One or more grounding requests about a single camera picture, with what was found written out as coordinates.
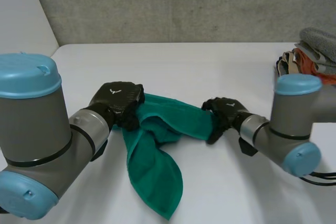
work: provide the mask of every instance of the stack of cloths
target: stack of cloths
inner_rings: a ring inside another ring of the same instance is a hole
[[[311,74],[323,84],[336,84],[336,36],[309,27],[300,32],[300,40],[277,61],[278,74]]]

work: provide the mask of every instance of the white wall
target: white wall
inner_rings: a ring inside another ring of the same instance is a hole
[[[39,0],[0,0],[0,54],[53,55],[58,44]]]

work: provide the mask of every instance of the folded towel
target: folded towel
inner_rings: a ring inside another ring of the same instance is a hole
[[[308,27],[300,32],[300,39],[324,57],[336,62],[336,36],[323,30]]]
[[[323,54],[318,53],[316,49],[311,48],[307,43],[301,41],[296,43],[295,46],[299,48],[305,55],[314,62],[316,72],[325,74],[336,74],[336,62],[333,62]]]
[[[301,73],[317,76],[321,79],[323,84],[336,84],[336,74],[323,74],[316,72],[314,62],[312,62],[312,60],[304,52],[302,52],[299,48],[295,48],[294,52],[299,54],[298,61]]]
[[[282,60],[288,65],[288,73],[300,73],[299,66],[296,63],[296,57],[292,51],[284,52]]]
[[[279,57],[279,59],[277,60],[276,69],[278,71],[278,76],[283,76],[285,74],[289,74],[288,63],[285,62],[282,57]]]
[[[175,161],[159,147],[178,141],[181,134],[207,141],[215,119],[200,108],[151,94],[145,94],[137,117],[138,130],[122,130],[130,181],[150,208],[170,219],[181,200],[183,181]]]

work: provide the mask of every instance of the black cable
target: black cable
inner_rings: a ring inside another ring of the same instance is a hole
[[[332,177],[332,176],[336,176],[336,173],[316,173],[316,172],[312,172],[310,175],[314,176],[314,177]]]
[[[303,180],[304,182],[316,185],[316,186],[336,186],[336,182],[332,182],[332,183],[321,183],[321,182],[315,182],[306,178],[300,178],[301,180]]]
[[[320,175],[315,175],[315,174],[310,174],[310,176],[315,177],[315,178],[325,179],[325,180],[336,180],[336,177],[325,177],[325,176],[320,176]]]

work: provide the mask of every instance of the concrete wall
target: concrete wall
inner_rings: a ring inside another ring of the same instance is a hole
[[[336,34],[336,0],[40,0],[61,45],[295,41]]]
[[[53,55],[58,44],[38,0],[0,0],[0,54]]]

